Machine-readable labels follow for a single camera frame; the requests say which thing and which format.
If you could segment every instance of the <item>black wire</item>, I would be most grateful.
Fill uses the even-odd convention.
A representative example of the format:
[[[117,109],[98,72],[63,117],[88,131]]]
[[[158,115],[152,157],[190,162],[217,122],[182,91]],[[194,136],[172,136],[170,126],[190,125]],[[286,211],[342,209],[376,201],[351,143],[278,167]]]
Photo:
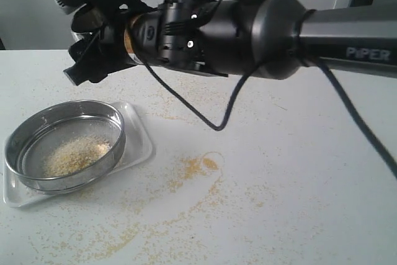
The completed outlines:
[[[238,81],[237,85],[234,87],[233,92],[230,95],[229,103],[226,107],[225,115],[223,116],[223,120],[220,125],[215,125],[211,121],[209,121],[203,114],[201,114],[195,107],[193,107],[191,104],[189,104],[181,95],[179,95],[175,90],[173,90],[170,86],[167,85],[150,67],[150,65],[146,62],[141,60],[142,63],[146,66],[148,71],[151,73],[151,75],[165,88],[167,89],[173,96],[175,96],[178,100],[180,100],[183,105],[185,105],[189,110],[191,110],[198,118],[203,120],[205,124],[207,124],[210,128],[213,130],[219,132],[223,130],[226,127],[226,124],[228,124],[229,118],[231,111],[233,109],[234,102],[236,101],[237,95],[240,92],[242,86],[244,83],[247,81],[247,79],[252,75],[258,67],[255,67],[252,71],[248,72],[247,74],[244,74],[240,80]]]
[[[349,112],[350,116],[353,118],[355,124],[359,127],[361,132],[373,146],[373,148],[378,152],[380,157],[384,160],[384,162],[389,167],[390,171],[393,173],[395,178],[397,178],[397,162],[386,149],[386,147],[382,144],[382,142],[378,139],[378,137],[372,132],[369,126],[365,123],[364,119],[360,116],[357,112],[357,109],[354,107],[352,101],[350,100],[349,96],[343,89],[342,85],[339,83],[335,75],[332,71],[328,68],[325,62],[321,61],[320,59],[313,60],[313,62],[323,71],[323,73],[327,76],[328,80],[331,82],[332,86],[334,87],[335,91],[341,98],[343,104],[345,105],[347,111]]]

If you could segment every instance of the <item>breadcrumbs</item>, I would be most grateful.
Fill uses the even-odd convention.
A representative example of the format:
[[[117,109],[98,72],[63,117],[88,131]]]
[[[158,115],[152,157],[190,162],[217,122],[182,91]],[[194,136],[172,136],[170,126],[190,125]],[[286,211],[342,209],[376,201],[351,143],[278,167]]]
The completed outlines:
[[[109,143],[99,137],[79,137],[59,146],[45,161],[45,177],[79,171],[103,157]]]

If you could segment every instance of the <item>round metal container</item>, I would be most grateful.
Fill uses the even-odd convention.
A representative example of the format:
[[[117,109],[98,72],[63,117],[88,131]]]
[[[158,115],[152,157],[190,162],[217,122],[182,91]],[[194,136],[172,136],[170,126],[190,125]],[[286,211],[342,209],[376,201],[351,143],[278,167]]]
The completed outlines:
[[[86,136],[106,140],[110,150],[84,169],[45,177],[46,157],[65,142]],[[27,119],[9,137],[4,153],[7,167],[23,184],[46,194],[64,194],[113,170],[124,146],[124,120],[116,108],[98,101],[73,101],[49,107]]]

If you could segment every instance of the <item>white tabletop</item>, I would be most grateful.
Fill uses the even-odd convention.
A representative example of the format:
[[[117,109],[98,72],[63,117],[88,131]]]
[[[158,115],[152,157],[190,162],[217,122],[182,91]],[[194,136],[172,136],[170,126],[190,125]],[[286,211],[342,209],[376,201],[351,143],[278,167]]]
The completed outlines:
[[[1,264],[396,264],[397,181],[318,70],[250,78],[217,133],[142,67],[74,87],[72,63],[0,52],[0,137],[53,104],[123,99],[156,156],[33,207],[0,204]],[[216,122],[238,80],[157,72]],[[337,76],[396,155],[397,80]]]

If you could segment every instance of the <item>clear plastic tray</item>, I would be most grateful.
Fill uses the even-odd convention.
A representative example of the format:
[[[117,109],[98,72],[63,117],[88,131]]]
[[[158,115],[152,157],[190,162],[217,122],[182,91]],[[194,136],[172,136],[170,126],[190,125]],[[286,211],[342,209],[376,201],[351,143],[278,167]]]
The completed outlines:
[[[111,105],[124,117],[127,139],[122,159],[108,175],[146,161],[153,152],[153,144],[133,106],[125,101],[114,102]],[[12,208],[23,207],[54,196],[41,194],[23,185],[18,177],[8,170],[5,163],[3,173],[3,200]]]

